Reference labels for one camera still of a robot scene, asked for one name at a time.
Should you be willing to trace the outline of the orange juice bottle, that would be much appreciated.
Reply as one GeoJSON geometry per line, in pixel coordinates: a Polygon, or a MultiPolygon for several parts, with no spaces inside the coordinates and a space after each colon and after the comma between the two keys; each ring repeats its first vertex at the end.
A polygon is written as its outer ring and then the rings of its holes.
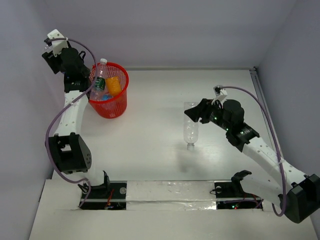
{"type": "Polygon", "coordinates": [[[105,80],[107,91],[112,97],[116,97],[121,93],[122,87],[118,76],[109,77],[105,80]]]}

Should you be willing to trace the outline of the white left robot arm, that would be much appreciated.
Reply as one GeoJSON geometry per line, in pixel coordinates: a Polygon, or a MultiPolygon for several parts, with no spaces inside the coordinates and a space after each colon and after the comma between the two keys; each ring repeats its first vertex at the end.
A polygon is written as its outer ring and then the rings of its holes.
{"type": "Polygon", "coordinates": [[[45,134],[45,147],[54,170],[67,182],[77,184],[84,194],[91,190],[86,177],[71,180],[67,175],[87,173],[92,165],[89,147],[81,137],[84,110],[89,102],[90,69],[85,66],[85,51],[73,47],[60,53],[45,52],[42,57],[52,71],[63,73],[64,107],[45,134]]]}

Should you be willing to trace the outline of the blue cap water bottle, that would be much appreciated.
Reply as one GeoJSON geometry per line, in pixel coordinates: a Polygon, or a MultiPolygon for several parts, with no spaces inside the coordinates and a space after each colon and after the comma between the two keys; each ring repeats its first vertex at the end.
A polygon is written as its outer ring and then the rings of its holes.
{"type": "Polygon", "coordinates": [[[106,94],[104,94],[104,95],[102,96],[101,101],[107,101],[107,100],[110,100],[110,99],[112,99],[112,98],[113,98],[113,96],[112,96],[111,94],[106,93],[106,94]]]}

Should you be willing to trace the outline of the clear unlabelled bottle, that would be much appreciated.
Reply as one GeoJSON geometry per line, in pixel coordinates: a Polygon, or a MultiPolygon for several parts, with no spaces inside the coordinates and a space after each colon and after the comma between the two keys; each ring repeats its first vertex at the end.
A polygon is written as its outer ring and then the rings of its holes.
{"type": "Polygon", "coordinates": [[[190,117],[184,114],[183,122],[183,139],[186,142],[186,149],[193,151],[195,143],[199,138],[199,125],[197,122],[193,122],[190,117]]]}

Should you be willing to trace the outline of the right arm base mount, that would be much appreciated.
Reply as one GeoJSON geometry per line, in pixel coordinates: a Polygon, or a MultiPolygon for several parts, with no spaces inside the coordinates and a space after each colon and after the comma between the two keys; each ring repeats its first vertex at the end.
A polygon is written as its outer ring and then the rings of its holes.
{"type": "Polygon", "coordinates": [[[252,193],[245,192],[240,184],[244,177],[251,174],[248,170],[242,170],[235,173],[231,180],[214,182],[210,194],[216,197],[217,210],[263,210],[263,200],[252,193]]]}

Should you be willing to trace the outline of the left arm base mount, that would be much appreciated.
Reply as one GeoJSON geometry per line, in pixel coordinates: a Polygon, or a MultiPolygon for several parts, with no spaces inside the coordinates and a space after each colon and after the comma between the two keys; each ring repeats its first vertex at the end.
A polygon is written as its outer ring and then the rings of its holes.
{"type": "Polygon", "coordinates": [[[103,183],[94,185],[89,192],[87,183],[78,184],[82,194],[80,209],[82,210],[126,210],[127,182],[110,181],[108,174],[103,171],[103,183]]]}

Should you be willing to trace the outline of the green label clear bottle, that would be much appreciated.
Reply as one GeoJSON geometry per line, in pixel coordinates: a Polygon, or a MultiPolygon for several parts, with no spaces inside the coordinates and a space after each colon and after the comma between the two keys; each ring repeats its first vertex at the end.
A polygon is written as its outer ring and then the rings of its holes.
{"type": "Polygon", "coordinates": [[[95,68],[96,80],[90,93],[91,101],[101,101],[105,94],[106,77],[108,75],[107,62],[105,58],[101,58],[95,68]]]}

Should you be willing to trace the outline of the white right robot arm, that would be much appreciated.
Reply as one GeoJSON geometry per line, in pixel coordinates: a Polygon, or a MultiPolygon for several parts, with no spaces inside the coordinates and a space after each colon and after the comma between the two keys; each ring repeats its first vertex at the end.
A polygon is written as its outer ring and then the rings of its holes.
{"type": "Polygon", "coordinates": [[[259,180],[249,170],[235,173],[230,183],[235,196],[255,194],[279,207],[296,224],[320,208],[319,176],[307,175],[278,157],[259,133],[244,122],[245,111],[238,101],[228,99],[220,103],[204,98],[184,114],[195,123],[213,123],[225,130],[228,142],[268,174],[267,180],[259,180]]]}

